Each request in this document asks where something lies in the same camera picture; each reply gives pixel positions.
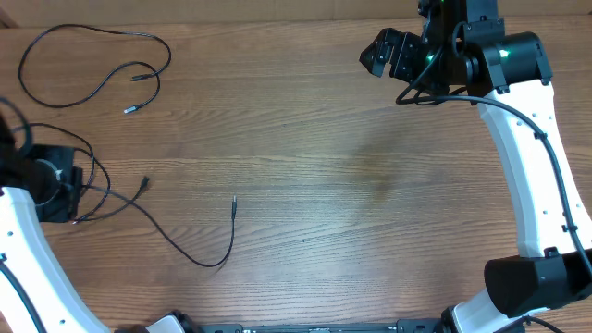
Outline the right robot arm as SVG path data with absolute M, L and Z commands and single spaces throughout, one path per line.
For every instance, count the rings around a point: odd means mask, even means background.
M 484 268 L 485 287 L 438 319 L 399 332 L 522 332 L 591 294 L 591 219 L 561 142 L 553 73 L 533 32 L 509 34 L 494 1 L 422 1 L 422 32 L 382 30 L 360 54 L 374 76 L 405 83 L 398 105 L 464 101 L 498 149 L 517 229 L 515 256 Z

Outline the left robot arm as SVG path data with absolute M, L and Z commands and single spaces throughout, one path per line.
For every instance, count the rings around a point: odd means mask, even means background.
M 40 145 L 22 112 L 24 142 L 1 127 L 1 315 L 14 332 L 106 332 L 52 252 L 42 222 L 77 212 L 81 170 L 70 147 Z

